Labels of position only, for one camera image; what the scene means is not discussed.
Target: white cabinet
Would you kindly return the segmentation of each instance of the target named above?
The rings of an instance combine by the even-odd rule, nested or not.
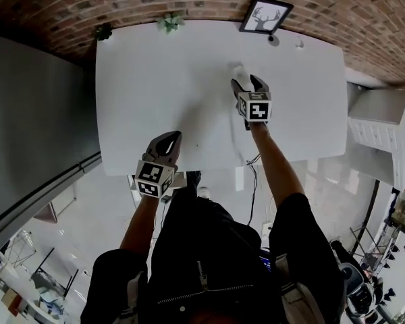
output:
[[[364,92],[348,113],[355,141],[380,152],[367,153],[366,160],[356,162],[356,170],[405,188],[405,91],[370,90]]]

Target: small plant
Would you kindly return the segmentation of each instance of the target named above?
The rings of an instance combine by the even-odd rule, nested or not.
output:
[[[113,34],[113,27],[110,23],[104,23],[96,28],[96,39],[98,41],[107,40]]]
[[[180,12],[167,13],[163,17],[157,18],[157,27],[165,30],[169,34],[172,30],[177,30],[179,25],[184,25],[182,14]]]

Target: sleeve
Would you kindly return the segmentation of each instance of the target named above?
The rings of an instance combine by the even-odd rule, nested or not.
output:
[[[309,288],[325,322],[338,322],[343,312],[344,279],[305,195],[292,194],[281,203],[269,241],[273,259],[287,254],[291,277]]]
[[[140,272],[139,285],[146,283],[147,265],[141,256],[128,250],[112,250],[94,262],[87,303],[81,323],[112,323],[128,306],[128,282]]]

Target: backpack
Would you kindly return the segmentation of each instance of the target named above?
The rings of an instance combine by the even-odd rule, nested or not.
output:
[[[293,282],[288,268],[287,254],[276,258],[279,271],[281,298],[289,324],[325,324],[323,315],[311,291],[300,282]]]

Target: black picture frame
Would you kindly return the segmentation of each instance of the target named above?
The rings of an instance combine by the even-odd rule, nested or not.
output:
[[[262,2],[262,3],[268,3],[270,5],[276,5],[276,6],[281,6],[286,8],[287,10],[285,11],[285,13],[282,15],[282,17],[280,17],[279,22],[275,25],[275,28],[272,30],[268,30],[268,31],[262,31],[262,30],[246,30],[245,26],[247,25],[249,18],[252,16],[252,12],[255,9],[255,5],[258,2]],[[281,24],[284,22],[285,18],[288,16],[288,14],[290,14],[291,10],[293,9],[294,5],[290,4],[290,3],[284,3],[283,1],[278,1],[278,0],[252,0],[250,2],[250,7],[246,13],[246,17],[244,18],[244,21],[242,22],[242,25],[240,26],[239,31],[241,32],[251,32],[254,34],[266,34],[266,35],[271,35],[273,34],[280,26]]]

